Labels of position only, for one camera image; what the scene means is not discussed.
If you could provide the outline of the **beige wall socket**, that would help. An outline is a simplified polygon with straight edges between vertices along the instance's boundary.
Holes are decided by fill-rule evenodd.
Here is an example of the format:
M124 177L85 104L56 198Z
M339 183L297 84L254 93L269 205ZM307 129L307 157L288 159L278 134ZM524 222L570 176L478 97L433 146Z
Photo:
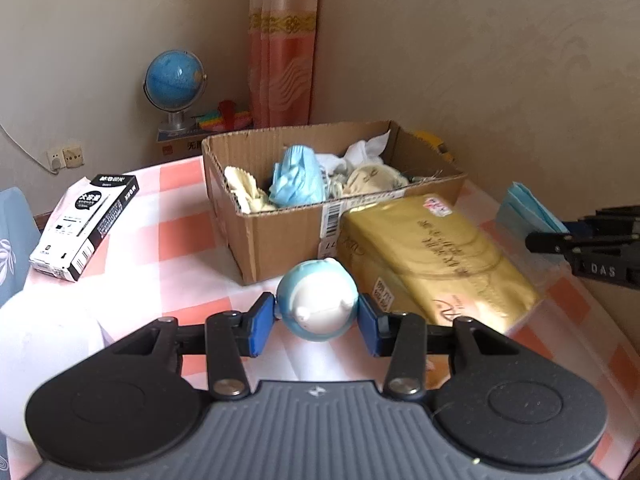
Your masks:
M62 149L65 167L68 169L78 168L84 164L84 153L80 145L66 146Z

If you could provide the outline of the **gold tissue paper pack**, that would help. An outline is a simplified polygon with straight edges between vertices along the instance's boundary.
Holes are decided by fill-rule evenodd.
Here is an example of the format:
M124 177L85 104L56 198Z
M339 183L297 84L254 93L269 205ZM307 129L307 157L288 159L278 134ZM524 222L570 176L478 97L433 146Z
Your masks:
M336 254L383 311L436 325L469 316L506 334L540 303L502 250L436 194L349 209Z

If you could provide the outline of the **white sock ball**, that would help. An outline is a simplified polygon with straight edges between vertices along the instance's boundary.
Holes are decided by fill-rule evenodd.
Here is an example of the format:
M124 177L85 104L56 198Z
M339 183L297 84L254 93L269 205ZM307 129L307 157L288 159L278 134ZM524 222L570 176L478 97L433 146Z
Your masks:
M382 154L386 149L390 130L369 140L353 143L343 156L333 154L317 154L318 164L329 175L350 174L361 166L383 165Z

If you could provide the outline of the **white wall socket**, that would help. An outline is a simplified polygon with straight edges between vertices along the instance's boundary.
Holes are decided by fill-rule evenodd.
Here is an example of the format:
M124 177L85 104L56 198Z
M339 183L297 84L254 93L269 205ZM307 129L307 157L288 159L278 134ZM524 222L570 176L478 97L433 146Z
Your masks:
M47 152L47 158L50 170L58 172L66 167L64 155L61 150L50 150Z

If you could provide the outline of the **brown cardboard box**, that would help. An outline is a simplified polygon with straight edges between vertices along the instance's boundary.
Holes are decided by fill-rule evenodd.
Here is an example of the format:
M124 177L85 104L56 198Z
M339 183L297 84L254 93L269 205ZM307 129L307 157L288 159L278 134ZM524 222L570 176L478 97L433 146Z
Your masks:
M224 177L224 168L247 171L256 179L258 188L265 191L272 181L273 166L293 145L341 155L350 144L384 133L390 137L382 159L411 181L397 196L435 193L449 203L457 201L466 174L392 120L233 131L209 136L202 142L207 194L244 284L276 278L305 260L329 255L329 244L337 237L342 212L371 203L375 197L354 197L346 206L331 200L243 214Z

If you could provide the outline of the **printed cardboard storage box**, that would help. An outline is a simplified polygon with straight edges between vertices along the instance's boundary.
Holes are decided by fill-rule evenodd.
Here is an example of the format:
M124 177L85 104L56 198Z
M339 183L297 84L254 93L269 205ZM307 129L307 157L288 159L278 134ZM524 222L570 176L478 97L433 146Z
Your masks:
M200 129L185 132L159 132L153 159L156 162L173 162L201 156L202 143L208 136L209 131Z

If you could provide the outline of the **blue floral sofa cover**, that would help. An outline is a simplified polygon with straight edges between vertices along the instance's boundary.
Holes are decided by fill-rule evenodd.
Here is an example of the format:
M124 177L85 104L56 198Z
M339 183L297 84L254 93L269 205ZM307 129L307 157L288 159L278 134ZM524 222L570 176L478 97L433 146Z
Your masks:
M1 192L1 307L18 294L29 272L29 256L40 239L27 200L19 188ZM24 424L24 404L13 392L10 367L1 357L1 478L11 479L8 439L28 440Z

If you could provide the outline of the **rainbow pop toy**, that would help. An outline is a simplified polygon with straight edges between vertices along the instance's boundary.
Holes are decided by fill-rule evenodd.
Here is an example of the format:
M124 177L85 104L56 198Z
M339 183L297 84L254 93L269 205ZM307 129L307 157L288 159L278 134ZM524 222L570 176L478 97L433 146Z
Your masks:
M211 132L227 132L246 129L253 125L253 117L248 110L242 110L232 100L218 103L216 110L196 116L198 128Z

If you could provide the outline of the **blue face mask stack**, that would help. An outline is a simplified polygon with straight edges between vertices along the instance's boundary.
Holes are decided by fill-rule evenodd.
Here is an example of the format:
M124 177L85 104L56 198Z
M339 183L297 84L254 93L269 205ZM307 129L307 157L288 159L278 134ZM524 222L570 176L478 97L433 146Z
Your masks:
M292 145L273 166L270 200L279 208L299 207L326 200L322 169L314 150Z

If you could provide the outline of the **clear jar white lid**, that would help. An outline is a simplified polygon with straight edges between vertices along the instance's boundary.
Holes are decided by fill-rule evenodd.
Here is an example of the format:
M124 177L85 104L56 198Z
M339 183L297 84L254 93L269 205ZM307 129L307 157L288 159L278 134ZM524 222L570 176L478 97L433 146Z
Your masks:
M1 432L28 443L26 404L50 378L104 348L96 314L62 292L22 290L1 308Z

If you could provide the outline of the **blue white plush toy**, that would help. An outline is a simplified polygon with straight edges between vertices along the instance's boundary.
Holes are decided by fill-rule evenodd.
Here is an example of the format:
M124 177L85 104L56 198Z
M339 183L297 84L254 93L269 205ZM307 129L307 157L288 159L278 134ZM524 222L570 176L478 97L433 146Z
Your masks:
M355 321L359 292L334 258L308 260L284 274L276 293L281 321L297 337L328 341Z

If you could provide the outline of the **orange pink curtain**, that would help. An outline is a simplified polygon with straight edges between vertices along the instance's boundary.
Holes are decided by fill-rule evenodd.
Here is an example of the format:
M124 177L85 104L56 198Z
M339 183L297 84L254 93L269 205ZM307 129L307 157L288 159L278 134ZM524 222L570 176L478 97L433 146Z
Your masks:
M250 112L257 128L309 120L318 0L250 0Z

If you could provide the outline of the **yellow sock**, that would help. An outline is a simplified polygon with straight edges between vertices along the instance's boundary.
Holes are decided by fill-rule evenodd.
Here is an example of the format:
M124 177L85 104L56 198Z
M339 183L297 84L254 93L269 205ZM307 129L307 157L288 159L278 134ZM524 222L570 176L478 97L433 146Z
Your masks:
M257 214L277 209L249 172L228 166L224 168L224 177L242 214Z

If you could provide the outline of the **cream embroidered sachet pouch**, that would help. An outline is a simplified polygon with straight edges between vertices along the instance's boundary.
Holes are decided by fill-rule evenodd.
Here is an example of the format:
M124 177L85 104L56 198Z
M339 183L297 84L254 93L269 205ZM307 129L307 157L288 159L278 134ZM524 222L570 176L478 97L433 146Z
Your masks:
M383 193L399 190L409 185L409 180L399 171L384 164L360 166L346 176L334 174L329 177L329 198Z

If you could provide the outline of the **black white pen box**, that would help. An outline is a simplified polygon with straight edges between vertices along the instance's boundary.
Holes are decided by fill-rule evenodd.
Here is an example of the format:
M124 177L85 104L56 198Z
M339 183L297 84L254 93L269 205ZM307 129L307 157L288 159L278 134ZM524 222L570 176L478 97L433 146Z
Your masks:
M139 192L133 174L97 174L70 186L49 217L29 263L77 282L112 226Z

